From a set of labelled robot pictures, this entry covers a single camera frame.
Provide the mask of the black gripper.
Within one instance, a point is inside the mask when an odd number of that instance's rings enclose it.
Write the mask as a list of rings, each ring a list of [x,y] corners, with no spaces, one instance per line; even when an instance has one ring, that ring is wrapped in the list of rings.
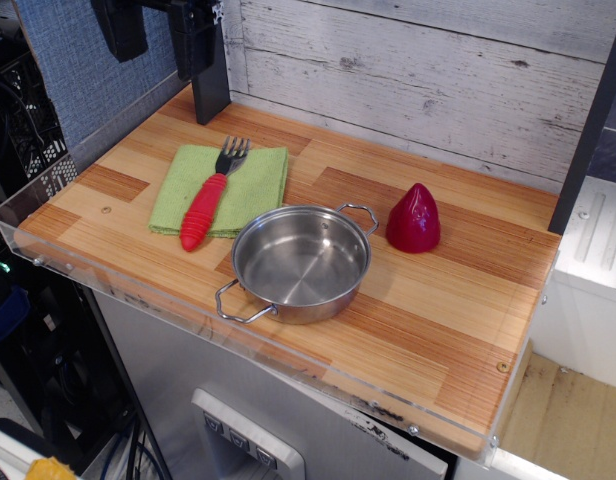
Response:
[[[140,4],[167,14],[181,80],[189,81],[214,64],[216,31],[224,16],[222,1],[141,1]],[[133,60],[148,50],[140,4],[91,0],[106,45],[119,62]]]

